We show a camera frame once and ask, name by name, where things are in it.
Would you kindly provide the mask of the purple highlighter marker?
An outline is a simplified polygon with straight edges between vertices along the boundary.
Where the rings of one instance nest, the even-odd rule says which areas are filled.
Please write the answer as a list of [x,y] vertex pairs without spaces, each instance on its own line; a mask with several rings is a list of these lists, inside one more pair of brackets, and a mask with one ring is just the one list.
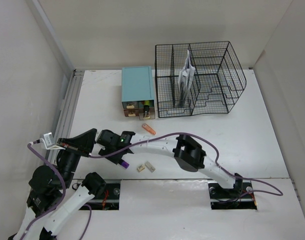
[[130,166],[126,161],[123,161],[120,165],[125,169],[127,169]]

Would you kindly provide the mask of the wooden drawer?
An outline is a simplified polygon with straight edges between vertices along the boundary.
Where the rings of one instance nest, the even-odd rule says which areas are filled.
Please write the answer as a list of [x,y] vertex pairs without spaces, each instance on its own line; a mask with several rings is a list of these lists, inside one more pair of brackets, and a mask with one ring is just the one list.
[[138,112],[140,120],[153,120],[155,116],[154,100],[142,100],[138,102]]

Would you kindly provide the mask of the yellow highlighter marker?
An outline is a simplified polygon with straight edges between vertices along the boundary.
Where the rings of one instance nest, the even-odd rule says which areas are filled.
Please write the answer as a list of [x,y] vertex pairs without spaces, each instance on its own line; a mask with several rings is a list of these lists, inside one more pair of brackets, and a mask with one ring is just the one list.
[[150,100],[145,100],[143,104],[143,118],[150,118]]

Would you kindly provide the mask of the white Canon paper booklet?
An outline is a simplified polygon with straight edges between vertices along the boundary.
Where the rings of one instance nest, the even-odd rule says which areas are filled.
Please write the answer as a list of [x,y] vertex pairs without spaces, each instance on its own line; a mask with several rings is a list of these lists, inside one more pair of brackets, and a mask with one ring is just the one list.
[[192,65],[190,51],[186,51],[186,59],[184,63],[184,67],[179,72],[178,75],[178,92],[179,92],[179,100],[178,100],[178,106],[183,107],[186,103],[189,90],[191,89],[191,86],[193,84],[194,75],[196,68]]

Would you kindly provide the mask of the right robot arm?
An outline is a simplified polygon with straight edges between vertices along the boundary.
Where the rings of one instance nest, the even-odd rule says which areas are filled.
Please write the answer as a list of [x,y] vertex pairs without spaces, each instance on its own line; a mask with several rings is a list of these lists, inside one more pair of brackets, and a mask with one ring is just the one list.
[[145,136],[133,131],[120,135],[105,129],[96,140],[101,146],[99,155],[122,165],[126,154],[153,154],[175,159],[187,172],[199,172],[214,180],[210,192],[218,199],[234,199],[243,189],[243,180],[238,174],[229,173],[218,164],[219,151],[210,142],[188,133],[170,133],[160,137]]

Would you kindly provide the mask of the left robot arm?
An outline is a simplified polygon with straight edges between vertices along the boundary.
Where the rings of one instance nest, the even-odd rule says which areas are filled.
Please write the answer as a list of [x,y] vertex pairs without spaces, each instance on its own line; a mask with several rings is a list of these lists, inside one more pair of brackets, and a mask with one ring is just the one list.
[[89,157],[97,129],[72,138],[54,140],[51,133],[29,142],[27,147],[44,164],[33,172],[25,215],[11,240],[55,240],[70,217],[92,199],[100,198],[106,182],[96,172],[86,175],[74,194],[64,200],[81,157]]

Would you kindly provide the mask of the beige eraser block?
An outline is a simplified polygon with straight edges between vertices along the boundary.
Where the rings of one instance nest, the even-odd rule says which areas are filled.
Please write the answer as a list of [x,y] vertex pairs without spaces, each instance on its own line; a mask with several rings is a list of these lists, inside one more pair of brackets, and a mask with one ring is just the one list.
[[140,172],[142,172],[145,168],[146,168],[145,165],[144,165],[144,164],[141,164],[141,165],[139,165],[139,166],[136,168],[136,170],[140,173]]

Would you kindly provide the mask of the grey eraser block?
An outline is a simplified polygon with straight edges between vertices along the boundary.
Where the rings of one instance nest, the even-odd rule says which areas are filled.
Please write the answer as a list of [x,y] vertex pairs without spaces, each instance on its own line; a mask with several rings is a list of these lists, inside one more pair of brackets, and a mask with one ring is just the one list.
[[146,161],[145,162],[145,166],[149,169],[149,171],[151,173],[155,172],[156,171],[156,168],[149,162],[149,161]]

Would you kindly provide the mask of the orange highlighter marker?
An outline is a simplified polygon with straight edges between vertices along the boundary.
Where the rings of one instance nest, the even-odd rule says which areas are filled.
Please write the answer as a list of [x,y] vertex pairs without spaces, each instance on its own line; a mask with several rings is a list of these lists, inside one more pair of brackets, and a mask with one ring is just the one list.
[[151,135],[155,136],[156,135],[156,131],[150,127],[148,124],[144,123],[142,125],[142,128],[145,129],[148,133],[150,133]]

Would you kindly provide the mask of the teal wooden drawer box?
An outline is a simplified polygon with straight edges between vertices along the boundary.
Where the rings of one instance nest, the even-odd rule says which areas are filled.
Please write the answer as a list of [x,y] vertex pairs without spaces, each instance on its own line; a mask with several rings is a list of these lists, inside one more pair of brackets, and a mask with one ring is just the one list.
[[125,117],[139,117],[139,101],[154,100],[150,66],[124,67],[121,70],[121,104]]

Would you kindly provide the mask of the aluminium frame rail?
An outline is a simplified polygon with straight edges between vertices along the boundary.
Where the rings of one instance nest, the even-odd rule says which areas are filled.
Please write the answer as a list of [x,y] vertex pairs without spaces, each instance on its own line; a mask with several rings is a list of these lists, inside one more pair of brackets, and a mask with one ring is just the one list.
[[85,70],[75,69],[70,76],[64,98],[60,103],[59,117],[55,122],[56,128],[52,133],[55,142],[70,136],[84,74]]

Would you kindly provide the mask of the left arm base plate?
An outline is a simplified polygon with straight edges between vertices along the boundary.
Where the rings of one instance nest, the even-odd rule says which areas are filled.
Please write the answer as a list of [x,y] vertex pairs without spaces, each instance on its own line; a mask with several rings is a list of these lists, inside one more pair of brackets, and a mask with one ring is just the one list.
[[120,207],[121,182],[108,181],[104,192],[86,204],[93,211],[117,211]]

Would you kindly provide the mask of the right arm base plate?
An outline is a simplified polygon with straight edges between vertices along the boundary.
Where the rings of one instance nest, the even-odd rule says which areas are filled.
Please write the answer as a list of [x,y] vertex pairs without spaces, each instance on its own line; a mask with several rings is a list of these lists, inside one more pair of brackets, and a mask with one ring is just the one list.
[[210,207],[212,210],[257,210],[257,203],[253,193],[245,194],[252,190],[251,182],[243,182],[241,187],[225,189],[218,183],[208,184]]

